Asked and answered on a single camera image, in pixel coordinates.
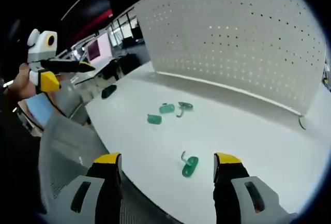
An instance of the white perforated panel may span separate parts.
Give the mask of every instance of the white perforated panel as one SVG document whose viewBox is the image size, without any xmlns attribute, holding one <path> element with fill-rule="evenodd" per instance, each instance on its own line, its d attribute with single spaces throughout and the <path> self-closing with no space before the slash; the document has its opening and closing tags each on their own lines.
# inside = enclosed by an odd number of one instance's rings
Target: white perforated panel
<svg viewBox="0 0 331 224">
<path fill-rule="evenodd" d="M 157 72 L 307 112 L 326 46 L 303 0 L 144 0 L 135 9 Z"/>
</svg>

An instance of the black cable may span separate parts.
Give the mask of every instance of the black cable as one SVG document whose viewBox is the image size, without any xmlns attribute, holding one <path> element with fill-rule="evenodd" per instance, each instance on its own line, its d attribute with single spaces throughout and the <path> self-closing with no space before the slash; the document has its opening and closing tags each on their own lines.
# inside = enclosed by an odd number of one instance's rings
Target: black cable
<svg viewBox="0 0 331 224">
<path fill-rule="evenodd" d="M 27 114 L 24 112 L 24 110 L 23 110 L 19 105 L 18 105 L 17 107 L 20 108 L 20 110 L 21 110 L 22 113 L 25 115 L 25 117 L 26 117 L 29 121 L 31 121 L 31 122 L 33 123 L 33 125 L 35 125 L 35 126 L 38 127 L 41 131 L 43 131 L 43 128 L 40 127 L 39 125 L 37 125 L 34 121 L 32 121 L 32 119 L 31 119 L 29 116 L 27 116 Z"/>
<path fill-rule="evenodd" d="M 67 117 L 66 114 L 61 110 L 59 109 L 53 102 L 52 100 L 50 99 L 49 95 L 45 92 L 44 93 L 46 95 L 46 97 L 48 98 L 48 101 L 50 101 L 51 105 L 53 105 L 54 108 L 57 109 L 58 112 L 60 112 L 61 115 L 63 115 L 64 117 Z"/>
</svg>

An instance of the human hand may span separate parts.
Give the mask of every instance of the human hand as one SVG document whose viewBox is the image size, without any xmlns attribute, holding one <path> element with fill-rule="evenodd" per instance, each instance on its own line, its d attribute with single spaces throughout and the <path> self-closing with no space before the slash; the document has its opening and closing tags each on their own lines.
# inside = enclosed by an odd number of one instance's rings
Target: human hand
<svg viewBox="0 0 331 224">
<path fill-rule="evenodd" d="M 19 100 L 30 98 L 36 94 L 35 85 L 29 80 L 29 66 L 27 64 L 21 64 L 19 73 L 14 79 L 13 83 L 9 85 L 9 90 Z"/>
</svg>

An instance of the white table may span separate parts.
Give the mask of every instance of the white table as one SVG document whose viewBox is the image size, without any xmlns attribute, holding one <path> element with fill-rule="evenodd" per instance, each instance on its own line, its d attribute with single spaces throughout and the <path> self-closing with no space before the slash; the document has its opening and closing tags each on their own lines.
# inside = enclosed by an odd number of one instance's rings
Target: white table
<svg viewBox="0 0 331 224">
<path fill-rule="evenodd" d="M 123 155 L 123 171 L 165 212 L 187 224 L 216 223 L 213 154 L 240 158 L 279 195 L 290 213 L 299 212 L 313 194 L 330 151 L 331 94 L 321 84 L 307 114 L 304 131 L 296 115 L 278 106 L 228 89 L 163 76 L 151 63 L 117 83 L 107 99 L 86 107 L 109 152 Z M 193 104 L 182 118 L 162 115 L 147 122 L 165 102 Z M 180 155 L 198 156 L 191 178 L 182 176 Z"/>
<path fill-rule="evenodd" d="M 95 67 L 95 70 L 89 72 L 77 72 L 76 75 L 71 79 L 71 82 L 75 85 L 83 83 L 87 80 L 94 78 L 101 70 L 109 64 L 113 58 L 105 57 L 98 60 L 96 63 L 91 63 Z"/>
</svg>

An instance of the desk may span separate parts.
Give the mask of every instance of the desk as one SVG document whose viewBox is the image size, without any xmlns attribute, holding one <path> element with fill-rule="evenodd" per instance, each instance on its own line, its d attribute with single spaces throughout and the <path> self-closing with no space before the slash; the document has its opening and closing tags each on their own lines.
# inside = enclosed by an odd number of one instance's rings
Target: desk
<svg viewBox="0 0 331 224">
<path fill-rule="evenodd" d="M 299 212 L 313 194 L 329 157 L 331 94 L 321 84 L 305 131 L 298 116 L 268 102 L 217 86 L 159 75 L 147 63 L 116 82 L 107 99 L 87 106 L 109 152 L 123 155 L 123 171 L 156 205 L 185 224 L 216 223 L 213 154 L 240 158 L 278 195 L 288 212 Z M 147 122 L 164 103 L 185 101 L 192 112 Z M 191 178 L 180 156 L 198 156 Z"/>
<path fill-rule="evenodd" d="M 102 69 L 109 64 L 109 62 L 112 60 L 113 58 L 110 57 L 106 57 L 103 59 L 100 59 L 98 62 L 96 63 L 92 63 L 92 65 L 95 67 L 95 70 L 93 71 L 89 71 L 89 72 L 77 72 L 76 75 L 71 79 L 71 82 L 74 85 L 83 83 L 87 80 L 93 79 L 97 74 L 99 74 Z"/>
</svg>

